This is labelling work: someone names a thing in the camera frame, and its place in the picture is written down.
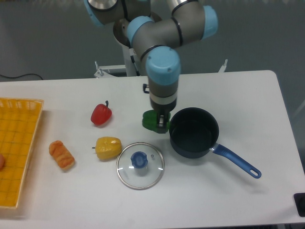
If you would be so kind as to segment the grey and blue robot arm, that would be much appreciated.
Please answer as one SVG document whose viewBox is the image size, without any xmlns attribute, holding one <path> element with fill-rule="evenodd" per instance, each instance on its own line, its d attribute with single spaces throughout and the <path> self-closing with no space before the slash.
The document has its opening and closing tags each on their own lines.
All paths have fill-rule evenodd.
<svg viewBox="0 0 305 229">
<path fill-rule="evenodd" d="M 169 0 L 171 17 L 155 20 L 149 0 L 86 0 L 84 5 L 95 23 L 124 22 L 123 35 L 148 76 L 151 106 L 155 112 L 150 130 L 164 134 L 177 101 L 181 73 L 175 48 L 209 38 L 218 30 L 218 17 L 211 6 L 197 0 Z"/>
</svg>

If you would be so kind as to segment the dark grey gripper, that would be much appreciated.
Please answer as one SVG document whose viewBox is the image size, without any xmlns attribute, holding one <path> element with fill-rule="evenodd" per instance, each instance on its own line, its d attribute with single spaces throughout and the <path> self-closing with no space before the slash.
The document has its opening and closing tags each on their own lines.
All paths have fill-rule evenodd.
<svg viewBox="0 0 305 229">
<path fill-rule="evenodd" d="M 165 134 L 169 130 L 169 116 L 170 111 L 176 107 L 176 102 L 169 104 L 158 104 L 151 102 L 153 110 L 158 114 L 157 116 L 157 133 Z"/>
</svg>

